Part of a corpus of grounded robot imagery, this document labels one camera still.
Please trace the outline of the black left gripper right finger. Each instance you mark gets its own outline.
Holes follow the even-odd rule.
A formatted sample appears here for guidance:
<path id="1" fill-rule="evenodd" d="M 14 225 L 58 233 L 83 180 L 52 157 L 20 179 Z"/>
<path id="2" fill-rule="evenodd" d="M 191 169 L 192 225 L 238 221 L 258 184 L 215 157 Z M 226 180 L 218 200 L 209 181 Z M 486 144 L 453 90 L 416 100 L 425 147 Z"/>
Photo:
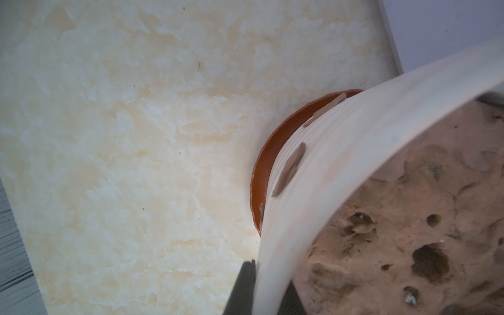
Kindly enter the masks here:
<path id="1" fill-rule="evenodd" d="M 291 281 L 282 299 L 278 315 L 307 315 L 294 283 Z"/>

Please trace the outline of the white ceramic pot with soil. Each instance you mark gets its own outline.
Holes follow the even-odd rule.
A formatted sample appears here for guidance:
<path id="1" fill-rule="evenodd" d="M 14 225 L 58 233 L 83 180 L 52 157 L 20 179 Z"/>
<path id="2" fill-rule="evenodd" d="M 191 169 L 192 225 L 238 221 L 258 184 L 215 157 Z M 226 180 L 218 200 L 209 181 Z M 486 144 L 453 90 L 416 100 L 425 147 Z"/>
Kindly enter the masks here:
<path id="1" fill-rule="evenodd" d="M 269 177 L 253 314 L 503 313 L 503 40 L 309 118 Z"/>

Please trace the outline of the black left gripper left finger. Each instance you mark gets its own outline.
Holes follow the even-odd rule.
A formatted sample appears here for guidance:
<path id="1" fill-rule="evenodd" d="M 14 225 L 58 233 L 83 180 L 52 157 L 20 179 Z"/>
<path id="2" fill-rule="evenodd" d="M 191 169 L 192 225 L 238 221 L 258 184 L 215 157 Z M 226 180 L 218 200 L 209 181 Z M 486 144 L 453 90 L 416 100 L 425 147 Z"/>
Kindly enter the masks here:
<path id="1" fill-rule="evenodd" d="M 236 278 L 223 315 L 251 315 L 256 279 L 255 260 L 245 261 Z"/>

